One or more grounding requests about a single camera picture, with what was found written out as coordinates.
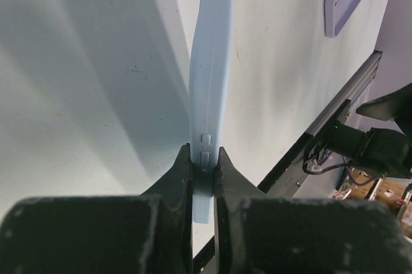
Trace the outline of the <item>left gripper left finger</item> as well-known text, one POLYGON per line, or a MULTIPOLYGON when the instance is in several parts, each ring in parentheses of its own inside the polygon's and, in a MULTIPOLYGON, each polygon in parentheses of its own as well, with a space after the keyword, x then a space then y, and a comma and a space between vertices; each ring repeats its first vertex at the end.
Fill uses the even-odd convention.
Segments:
POLYGON ((1 222, 2 273, 192 273, 193 164, 138 196, 28 197, 1 222))

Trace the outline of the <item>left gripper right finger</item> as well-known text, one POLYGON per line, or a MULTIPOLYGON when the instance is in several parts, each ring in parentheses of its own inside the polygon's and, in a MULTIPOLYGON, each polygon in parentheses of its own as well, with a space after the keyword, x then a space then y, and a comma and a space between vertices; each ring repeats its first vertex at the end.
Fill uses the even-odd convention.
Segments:
POLYGON ((378 202, 268 197, 220 149, 218 273, 410 273, 411 244, 378 202))

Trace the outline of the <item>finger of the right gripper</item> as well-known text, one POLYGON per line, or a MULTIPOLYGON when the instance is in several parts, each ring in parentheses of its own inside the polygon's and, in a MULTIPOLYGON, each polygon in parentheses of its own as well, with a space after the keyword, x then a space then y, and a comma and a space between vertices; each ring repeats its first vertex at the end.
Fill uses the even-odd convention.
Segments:
POLYGON ((356 113, 376 120, 392 120, 398 126, 411 126, 411 84, 363 103, 356 113))

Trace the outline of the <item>light blue phone case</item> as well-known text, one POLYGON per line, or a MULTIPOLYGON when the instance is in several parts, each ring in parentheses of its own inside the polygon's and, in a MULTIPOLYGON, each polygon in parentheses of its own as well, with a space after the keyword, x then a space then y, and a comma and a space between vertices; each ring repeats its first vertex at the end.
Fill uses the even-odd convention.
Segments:
POLYGON ((233 0, 200 0, 189 72, 195 223, 208 224, 212 217, 214 169, 218 164, 225 114, 232 24, 233 0))

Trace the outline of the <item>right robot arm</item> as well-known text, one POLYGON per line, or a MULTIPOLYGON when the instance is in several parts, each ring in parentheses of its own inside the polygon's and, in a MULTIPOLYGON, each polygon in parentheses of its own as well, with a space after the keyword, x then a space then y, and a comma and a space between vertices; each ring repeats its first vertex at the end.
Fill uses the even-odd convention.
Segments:
POLYGON ((335 123, 326 135, 327 147, 371 176, 411 178, 411 84, 359 106, 356 113, 394 121, 399 131, 372 127, 363 132, 335 123))

